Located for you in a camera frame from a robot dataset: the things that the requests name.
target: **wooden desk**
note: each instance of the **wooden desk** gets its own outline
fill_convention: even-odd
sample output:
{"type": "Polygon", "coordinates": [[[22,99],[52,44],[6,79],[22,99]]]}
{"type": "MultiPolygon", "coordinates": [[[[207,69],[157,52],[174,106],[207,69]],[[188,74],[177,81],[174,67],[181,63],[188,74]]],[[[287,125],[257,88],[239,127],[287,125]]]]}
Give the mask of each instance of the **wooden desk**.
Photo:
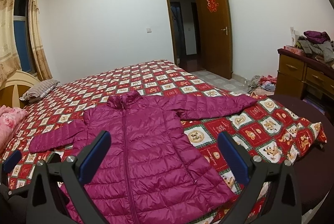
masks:
{"type": "Polygon", "coordinates": [[[334,70],[326,65],[284,49],[279,49],[275,95],[289,95],[302,99],[309,85],[334,99],[334,70]]]}

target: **open door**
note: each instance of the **open door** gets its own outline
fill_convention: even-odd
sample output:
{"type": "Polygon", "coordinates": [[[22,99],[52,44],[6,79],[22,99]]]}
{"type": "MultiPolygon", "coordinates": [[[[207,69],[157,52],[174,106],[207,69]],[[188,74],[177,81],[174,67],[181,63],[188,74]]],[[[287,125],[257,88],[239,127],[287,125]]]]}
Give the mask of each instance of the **open door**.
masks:
{"type": "Polygon", "coordinates": [[[196,0],[203,67],[232,77],[232,31],[228,0],[196,0]]]}

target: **dark wooden floor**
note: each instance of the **dark wooden floor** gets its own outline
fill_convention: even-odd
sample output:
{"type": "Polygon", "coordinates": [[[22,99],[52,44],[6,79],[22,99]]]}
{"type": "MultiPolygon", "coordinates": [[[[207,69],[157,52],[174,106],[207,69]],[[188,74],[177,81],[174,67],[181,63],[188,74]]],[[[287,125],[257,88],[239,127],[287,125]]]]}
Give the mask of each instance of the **dark wooden floor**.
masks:
{"type": "Polygon", "coordinates": [[[185,58],[180,58],[180,68],[187,72],[204,70],[201,65],[201,57],[197,54],[187,55],[185,58]]]}

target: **wall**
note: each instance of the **wall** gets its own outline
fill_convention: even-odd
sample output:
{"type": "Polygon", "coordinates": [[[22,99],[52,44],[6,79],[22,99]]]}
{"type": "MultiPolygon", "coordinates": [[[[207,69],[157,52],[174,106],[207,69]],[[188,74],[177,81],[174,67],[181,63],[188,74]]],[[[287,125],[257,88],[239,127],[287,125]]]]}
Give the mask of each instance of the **wall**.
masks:
{"type": "Polygon", "coordinates": [[[62,82],[153,59],[174,61],[166,0],[48,0],[62,82]],[[146,33],[151,27],[152,33],[146,33]]]}
{"type": "Polygon", "coordinates": [[[247,79],[277,75],[277,49],[295,30],[327,31],[334,37],[334,10],[328,0],[229,0],[233,30],[233,71],[247,79]]]}
{"type": "Polygon", "coordinates": [[[194,18],[192,14],[191,3],[196,0],[170,0],[171,2],[180,2],[183,27],[184,27],[184,38],[186,42],[187,55],[196,54],[196,36],[195,36],[195,26],[194,18]]]}
{"type": "Polygon", "coordinates": [[[39,30],[40,30],[41,40],[44,46],[46,59],[49,64],[52,77],[54,79],[60,80],[61,76],[58,72],[56,64],[57,58],[53,54],[52,42],[50,41],[48,0],[38,0],[37,2],[39,7],[39,30]]]}

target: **red door decoration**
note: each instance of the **red door decoration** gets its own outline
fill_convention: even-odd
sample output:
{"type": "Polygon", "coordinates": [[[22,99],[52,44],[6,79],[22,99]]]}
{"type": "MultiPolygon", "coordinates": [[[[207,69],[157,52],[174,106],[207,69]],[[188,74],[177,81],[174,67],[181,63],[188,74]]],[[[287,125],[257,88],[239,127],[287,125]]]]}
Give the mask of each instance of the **red door decoration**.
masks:
{"type": "Polygon", "coordinates": [[[208,9],[210,10],[210,12],[217,12],[219,4],[216,3],[216,0],[207,0],[207,1],[208,1],[208,9]]]}

